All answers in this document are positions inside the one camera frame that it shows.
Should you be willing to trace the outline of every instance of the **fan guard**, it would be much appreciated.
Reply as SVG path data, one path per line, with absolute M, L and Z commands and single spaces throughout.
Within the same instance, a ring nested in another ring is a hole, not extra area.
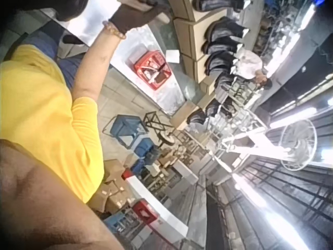
M 281 160 L 281 164 L 290 171 L 299 171 L 313 160 L 316 153 L 316 128 L 309 120 L 287 125 L 283 129 L 279 146 L 289 148 L 289 154 L 294 154 L 294 161 Z

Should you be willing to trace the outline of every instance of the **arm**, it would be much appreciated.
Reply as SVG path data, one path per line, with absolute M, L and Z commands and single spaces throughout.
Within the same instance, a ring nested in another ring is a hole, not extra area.
M 132 28 L 149 23 L 163 11 L 164 8 L 159 5 L 150 11 L 141 12 L 122 4 L 110 18 L 109 27 L 113 24 L 117 31 L 125 35 Z M 73 101 L 80 97 L 90 97 L 97 101 L 111 57 L 120 41 L 114 30 L 111 32 L 110 29 L 104 28 L 100 32 L 79 66 L 72 90 Z
M 72 90 L 73 101 L 83 96 L 97 101 L 111 57 L 120 41 L 108 29 L 102 29 L 78 68 Z
M 99 218 L 24 148 L 0 140 L 0 175 L 2 239 L 24 249 L 123 250 Z

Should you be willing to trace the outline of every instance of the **beaded bracelet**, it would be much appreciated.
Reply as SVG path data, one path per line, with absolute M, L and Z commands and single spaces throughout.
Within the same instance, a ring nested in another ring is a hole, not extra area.
M 126 39 L 126 35 L 121 33 L 112 22 L 103 21 L 103 25 L 104 25 L 105 29 L 107 29 L 108 31 L 110 31 L 112 34 L 116 35 L 120 39 L 122 39 L 122 40 Z

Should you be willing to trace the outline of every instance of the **hand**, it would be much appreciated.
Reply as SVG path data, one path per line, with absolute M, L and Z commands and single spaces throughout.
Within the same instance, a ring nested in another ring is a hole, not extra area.
M 128 5 L 122 4 L 116 13 L 114 13 L 114 15 L 109 19 L 109 21 L 112 22 L 122 34 L 126 34 L 127 31 L 133 28 L 142 27 L 143 25 L 151 22 L 162 12 L 169 12 L 165 6 L 157 5 L 155 2 L 147 0 L 140 0 L 140 2 L 153 7 L 147 12 L 142 12 Z

